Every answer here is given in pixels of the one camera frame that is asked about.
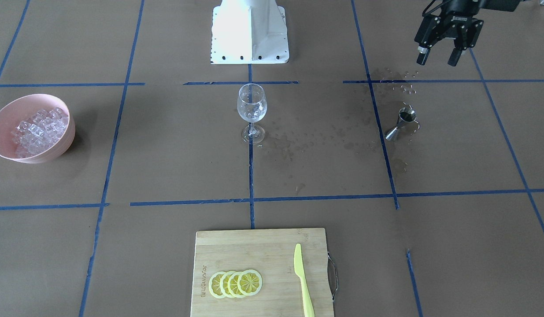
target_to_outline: brand logo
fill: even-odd
[[[205,289],[207,288],[207,267],[203,265],[201,268],[201,297],[205,297]]]

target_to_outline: wine glass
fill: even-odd
[[[241,118],[249,124],[242,129],[244,142],[252,144],[261,142],[264,139],[264,129],[254,124],[262,120],[268,110],[264,88],[257,84],[246,84],[238,90],[237,111]]]

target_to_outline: glass base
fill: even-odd
[[[262,142],[262,140],[264,139],[264,134],[266,133],[264,131],[264,128],[262,128],[258,124],[252,124],[252,127],[254,128],[254,133],[252,134],[252,144]],[[242,139],[246,143],[250,142],[249,132],[250,132],[250,125],[247,125],[244,129],[242,129]]]

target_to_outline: lemon slice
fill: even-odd
[[[211,276],[209,279],[209,293],[215,297],[216,299],[222,299],[225,297],[223,292],[221,291],[221,287],[219,287],[219,283],[221,282],[221,277],[225,274],[223,271],[219,271]]]
[[[256,295],[262,288],[262,275],[255,269],[248,269],[238,278],[237,286],[243,295]]]
[[[241,277],[243,273],[244,272],[233,273],[229,277],[229,281],[227,282],[229,293],[231,293],[231,295],[233,295],[233,297],[236,297],[237,299],[246,297],[246,295],[242,294],[240,290],[238,289],[238,279]]]
[[[231,295],[231,293],[229,292],[228,281],[231,275],[233,275],[234,273],[236,273],[236,271],[225,272],[221,277],[221,280],[219,281],[219,289],[221,289],[221,293],[230,299],[233,299],[235,296]]]

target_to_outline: cutting board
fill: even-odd
[[[316,317],[334,317],[323,228],[198,231],[191,317],[302,317],[300,279],[293,271],[296,243],[301,243]],[[260,293],[243,299],[216,299],[209,293],[213,273],[246,269],[262,275]]]

